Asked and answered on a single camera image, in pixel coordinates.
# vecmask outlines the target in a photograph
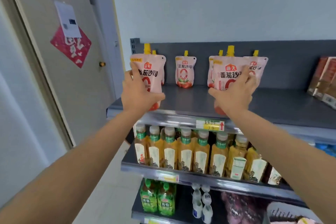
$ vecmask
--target store shelf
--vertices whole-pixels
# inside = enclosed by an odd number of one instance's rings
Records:
[[[163,216],[156,213],[144,212],[141,204],[140,190],[135,198],[132,207],[132,219],[139,220],[141,223],[149,223],[149,220],[156,221],[162,224],[189,224],[189,223],[203,223],[201,219],[193,217],[193,205],[192,205],[192,188],[180,185],[177,187],[176,197],[176,210],[173,216]],[[221,200],[220,192],[210,191],[212,199],[212,224],[220,223],[227,224],[227,213],[225,210],[225,204]]]
[[[229,178],[138,164],[134,143],[121,162],[121,171],[138,173],[145,178],[154,180],[170,181],[183,185],[191,185],[192,183],[207,184],[213,190],[262,197],[292,204],[303,204],[300,197],[286,185],[272,186],[263,183],[235,181]]]
[[[225,121],[225,130],[239,134],[240,130],[227,117],[213,108],[213,97],[206,86],[190,89],[176,85],[162,87],[166,99],[156,111],[146,113],[140,123],[196,128],[200,117]],[[266,120],[306,141],[336,144],[336,111],[301,90],[257,89],[249,109]],[[107,109],[107,119],[122,111],[121,99]]]

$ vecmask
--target green bottle label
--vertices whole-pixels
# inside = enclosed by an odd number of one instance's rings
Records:
[[[190,137],[184,137],[184,136],[181,136],[181,142],[183,144],[190,144],[190,141],[191,141],[191,138]]]
[[[158,210],[158,202],[156,200],[156,192],[152,193],[151,191],[141,191],[141,200],[143,210],[145,212],[154,213]]]
[[[217,146],[217,148],[219,148],[219,149],[225,149],[226,148],[226,142],[225,143],[222,143],[222,142],[220,142],[220,141],[216,141],[216,146]]]
[[[175,201],[173,195],[159,194],[158,196],[159,212],[162,215],[171,216],[175,213]]]
[[[156,142],[160,139],[160,135],[150,135],[150,140]]]
[[[198,144],[201,146],[206,146],[208,144],[208,139],[198,138]]]
[[[174,140],[175,140],[175,137],[166,135],[166,142],[167,143],[172,143]]]
[[[137,131],[136,132],[136,136],[137,136],[138,139],[142,140],[142,139],[144,139],[146,137],[146,132],[139,132],[139,131]]]

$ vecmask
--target door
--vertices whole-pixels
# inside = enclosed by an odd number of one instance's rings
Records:
[[[113,102],[107,71],[99,66],[103,60],[90,1],[15,1],[71,140],[78,145],[105,124],[106,108]],[[82,68],[50,43],[60,26],[54,1],[73,6],[78,26],[91,41]]]

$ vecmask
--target white bottle cap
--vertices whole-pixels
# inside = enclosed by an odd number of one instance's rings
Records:
[[[201,191],[199,189],[195,189],[192,194],[192,204],[194,204],[197,201],[200,201],[202,198]]]
[[[175,136],[175,128],[173,128],[173,127],[165,127],[165,134],[167,136]]]
[[[138,123],[135,126],[135,129],[136,129],[136,131],[139,131],[139,132],[145,132],[146,131],[146,126],[145,126],[145,124]]]
[[[198,183],[193,183],[191,184],[191,187],[193,188],[193,190],[195,190],[195,189],[200,189],[201,185]]]
[[[153,135],[157,135],[160,133],[160,127],[159,126],[150,126],[149,132]]]
[[[191,135],[191,129],[189,128],[181,128],[181,135],[184,137],[188,137]]]
[[[226,141],[228,139],[229,134],[226,132],[217,132],[216,138],[219,141]]]
[[[195,218],[201,218],[202,216],[202,210],[203,210],[203,205],[202,202],[200,200],[195,201],[192,204],[193,210],[192,210],[192,214]]]
[[[205,205],[202,210],[202,220],[205,224],[210,224],[212,221],[212,207],[211,205]]]
[[[203,190],[203,192],[209,192],[210,191],[210,186],[209,185],[202,185],[202,190]]]
[[[247,138],[244,135],[236,135],[236,141],[241,144],[247,143]]]
[[[207,130],[199,130],[198,131],[198,136],[200,138],[208,139],[208,137],[209,137],[209,131],[207,131]]]
[[[202,196],[202,202],[205,205],[211,205],[211,197],[208,192],[204,193]]]

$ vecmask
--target yellow spout cap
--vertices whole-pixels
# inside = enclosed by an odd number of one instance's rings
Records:
[[[151,54],[152,50],[151,50],[151,45],[150,44],[145,44],[143,47],[143,52],[144,54]]]
[[[235,46],[234,45],[229,45],[227,47],[226,56],[229,56],[229,57],[234,57],[235,56]]]

